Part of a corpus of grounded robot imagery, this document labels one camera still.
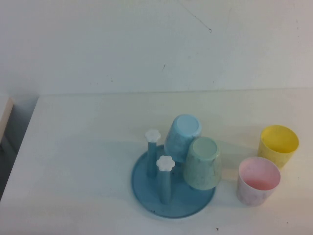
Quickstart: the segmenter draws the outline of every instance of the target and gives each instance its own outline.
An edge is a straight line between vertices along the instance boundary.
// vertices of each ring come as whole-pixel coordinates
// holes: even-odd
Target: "round blue base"
[[[164,155],[163,145],[157,147],[157,159]],[[132,187],[138,201],[148,211],[166,218],[183,218],[201,211],[212,199],[215,188],[198,190],[185,183],[182,164],[172,169],[172,199],[169,205],[160,202],[157,177],[147,177],[147,152],[136,162],[132,173]]]

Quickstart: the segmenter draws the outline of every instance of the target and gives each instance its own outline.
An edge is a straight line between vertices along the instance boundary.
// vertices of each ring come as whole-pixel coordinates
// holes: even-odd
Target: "white wall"
[[[312,0],[1,0],[0,93],[312,87],[312,9]]]

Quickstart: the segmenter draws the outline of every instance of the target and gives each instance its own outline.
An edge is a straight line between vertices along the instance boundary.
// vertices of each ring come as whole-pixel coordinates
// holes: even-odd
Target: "speckled cup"
[[[177,116],[164,143],[164,151],[175,162],[184,163],[190,143],[201,135],[201,123],[193,115]]]
[[[211,138],[200,137],[192,141],[183,171],[186,183],[200,190],[216,187],[222,174],[220,154]]]
[[[280,182],[277,166],[262,157],[250,157],[239,165],[238,199],[248,206],[258,206],[274,192]]]

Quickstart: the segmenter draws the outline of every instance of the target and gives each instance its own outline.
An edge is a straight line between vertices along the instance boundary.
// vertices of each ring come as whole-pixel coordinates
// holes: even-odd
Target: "pastel cup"
[[[195,139],[189,147],[183,177],[191,187],[208,190],[221,180],[222,161],[215,141],[208,137]]]
[[[285,126],[268,126],[261,133],[258,156],[271,160],[281,169],[299,146],[298,136]]]
[[[184,163],[190,143],[201,135],[201,130],[201,123],[195,116],[177,116],[164,143],[166,155],[172,156],[175,162]]]
[[[250,157],[239,165],[237,197],[248,206],[258,206],[274,192],[280,182],[278,167],[268,159]]]

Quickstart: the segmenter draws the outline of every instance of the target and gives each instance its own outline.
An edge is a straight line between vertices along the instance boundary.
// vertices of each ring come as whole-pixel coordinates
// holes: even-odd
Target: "plastic cup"
[[[175,162],[184,163],[190,143],[201,135],[201,123],[193,115],[177,116],[164,143],[164,151]]]
[[[222,161],[215,141],[208,137],[195,139],[188,151],[183,177],[191,187],[208,190],[221,180]]]
[[[278,167],[265,158],[250,157],[239,165],[237,197],[248,206],[258,206],[274,192],[280,182]]]
[[[299,146],[298,136],[285,126],[268,126],[261,133],[258,156],[271,160],[281,169]]]

